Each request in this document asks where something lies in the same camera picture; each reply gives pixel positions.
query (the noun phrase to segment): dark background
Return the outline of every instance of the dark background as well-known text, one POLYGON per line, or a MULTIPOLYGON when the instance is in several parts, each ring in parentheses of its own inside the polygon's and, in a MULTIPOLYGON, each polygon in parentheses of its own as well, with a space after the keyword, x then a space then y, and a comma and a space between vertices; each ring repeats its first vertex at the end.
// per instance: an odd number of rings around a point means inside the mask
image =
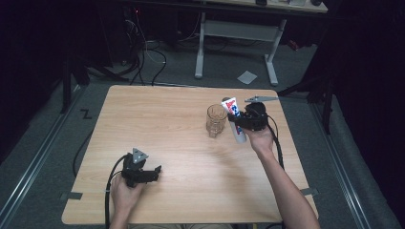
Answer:
MULTIPOLYGON (((318 44, 303 82, 324 75, 333 83, 362 156, 389 205, 400 215, 405 153, 405 19, 403 0, 325 1, 329 15, 354 21, 288 20, 282 44, 318 44), (336 64, 338 68, 330 70, 336 64)), ((146 35, 173 46, 177 29, 188 34, 196 12, 141 9, 146 35), (165 21, 163 27, 159 21, 165 21)), ((48 1, 2 1, 0 6, 0 153, 3 161, 49 99, 70 52, 101 66, 129 59, 120 7, 48 1)), ((317 90, 322 84, 307 88, 317 90)))

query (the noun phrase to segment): toothpaste tube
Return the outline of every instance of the toothpaste tube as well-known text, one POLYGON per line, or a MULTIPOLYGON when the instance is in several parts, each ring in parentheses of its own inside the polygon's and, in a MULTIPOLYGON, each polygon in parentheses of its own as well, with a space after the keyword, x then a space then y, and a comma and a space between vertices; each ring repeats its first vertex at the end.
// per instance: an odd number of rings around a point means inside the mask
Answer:
MULTIPOLYGON (((235 115, 235 116, 240 116, 241 114, 239 113, 238 105, 236 104, 236 98, 224 98, 223 99, 223 107, 226 110, 227 113, 235 115)), ((238 143, 243 143, 246 142, 246 134, 242 130, 240 126, 236 126, 235 122, 229 122, 230 124, 230 129, 232 130, 233 135, 235 136, 235 139, 238 143)))

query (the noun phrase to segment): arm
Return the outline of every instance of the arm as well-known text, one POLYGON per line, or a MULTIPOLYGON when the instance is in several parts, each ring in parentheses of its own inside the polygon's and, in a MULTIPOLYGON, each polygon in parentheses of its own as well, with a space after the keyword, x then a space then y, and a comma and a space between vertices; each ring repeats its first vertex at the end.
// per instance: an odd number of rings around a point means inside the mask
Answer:
POLYGON ((270 129, 266 128, 260 132, 244 131, 249 136, 250 144, 265 168, 286 227, 320 228, 307 199, 276 160, 272 152, 273 137, 270 129))
POLYGON ((111 220, 110 229, 126 229, 128 218, 135 204, 137 204, 144 183, 137 184, 135 188, 126 185, 125 179, 117 175, 111 185, 111 197, 114 202, 115 212, 111 220))

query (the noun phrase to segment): gray carpet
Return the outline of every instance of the gray carpet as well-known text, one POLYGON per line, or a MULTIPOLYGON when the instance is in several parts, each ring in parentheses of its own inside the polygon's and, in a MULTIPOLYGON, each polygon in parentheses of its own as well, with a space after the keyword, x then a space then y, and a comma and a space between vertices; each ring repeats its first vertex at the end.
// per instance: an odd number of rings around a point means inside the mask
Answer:
MULTIPOLYGON (((193 42, 183 43, 187 46, 193 44, 193 42)), ((157 44, 150 44, 149 48, 152 49, 153 46, 156 47, 157 44)), ((221 44, 217 44, 209 48, 218 49, 220 47, 221 44)), ((239 47, 240 45, 228 45, 219 52, 207 51, 205 53, 203 79, 195 79, 196 47, 178 46, 173 49, 159 45, 156 49, 166 55, 167 65, 163 72, 158 75, 156 82, 199 87, 281 91, 300 81, 316 51, 316 47, 303 48, 297 52, 286 46, 279 47, 274 59, 274 66, 280 84, 274 88, 268 83, 263 57, 256 54, 234 52, 239 47), (241 83, 236 78, 245 71, 257 74, 258 78, 249 85, 241 83)), ((162 61, 159 54, 155 52, 149 52, 149 54, 154 61, 162 61)), ((142 70, 142 78, 145 82, 151 81, 162 66, 161 63, 154 61, 148 56, 145 57, 145 65, 142 70)), ((121 69, 123 67, 116 66, 113 70, 119 72, 121 69)), ((72 189, 75 182, 73 172, 75 153, 86 136, 93 130, 105 95, 109 87, 114 84, 118 83, 108 78, 92 77, 88 87, 78 90, 82 92, 81 96, 67 116, 63 127, 53 142, 48 157, 12 216, 8 228, 103 227, 102 225, 64 225, 61 216, 66 200, 61 199, 61 195, 72 189)), ((61 99, 61 87, 59 87, 47 105, 33 118, 29 130, 21 138, 8 159, 1 165, 0 182, 3 185, 0 191, 0 203, 2 206, 6 204, 47 133, 60 117, 61 99)), ((281 102, 309 185, 319 191, 314 199, 322 228, 357 228, 350 205, 347 203, 333 169, 327 142, 323 138, 322 130, 317 125, 318 120, 311 111, 312 105, 307 104, 301 94, 282 98, 281 102)), ((367 165, 362 160, 336 100, 333 101, 330 129, 330 137, 333 139, 353 187, 359 196, 371 227, 400 228, 379 192, 367 165)), ((80 165, 85 149, 86 144, 79 152, 75 165, 76 170, 80 165)), ((266 224, 260 224, 260 228, 265 227, 266 224)))

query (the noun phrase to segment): white paper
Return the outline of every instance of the white paper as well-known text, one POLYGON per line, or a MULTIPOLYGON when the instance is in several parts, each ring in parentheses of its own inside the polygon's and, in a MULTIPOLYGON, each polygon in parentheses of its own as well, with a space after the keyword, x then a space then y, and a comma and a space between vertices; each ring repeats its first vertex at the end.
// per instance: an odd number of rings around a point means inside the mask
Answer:
POLYGON ((257 75, 250 73, 249 71, 244 72, 238 77, 239 81, 243 82, 244 84, 250 84, 255 78, 257 78, 257 75))

